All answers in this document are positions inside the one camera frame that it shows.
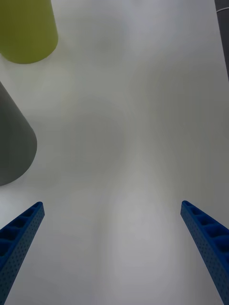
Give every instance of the blue plastic part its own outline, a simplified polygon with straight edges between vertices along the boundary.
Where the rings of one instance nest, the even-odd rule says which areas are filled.
[[[0,230],[0,305],[3,305],[44,218],[37,202]]]
[[[180,214],[223,303],[229,305],[229,230],[188,201],[182,202]]]

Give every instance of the cylinder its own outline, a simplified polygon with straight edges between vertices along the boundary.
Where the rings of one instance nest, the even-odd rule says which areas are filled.
[[[23,175],[36,150],[33,129],[0,82],[0,185]]]
[[[219,31],[229,78],[229,0],[215,0]]]
[[[51,0],[0,1],[0,53],[6,59],[40,61],[52,53],[57,42]]]

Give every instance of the gray cylinder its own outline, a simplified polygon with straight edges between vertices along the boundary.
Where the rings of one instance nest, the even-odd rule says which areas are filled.
[[[33,129],[0,82],[0,185],[23,175],[36,151]]]

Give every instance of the white surface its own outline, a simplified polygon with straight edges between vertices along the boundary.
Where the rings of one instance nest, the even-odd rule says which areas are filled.
[[[60,35],[0,79],[38,139],[0,225],[46,216],[6,305],[218,305],[180,217],[229,226],[229,84],[214,0],[53,0]]]

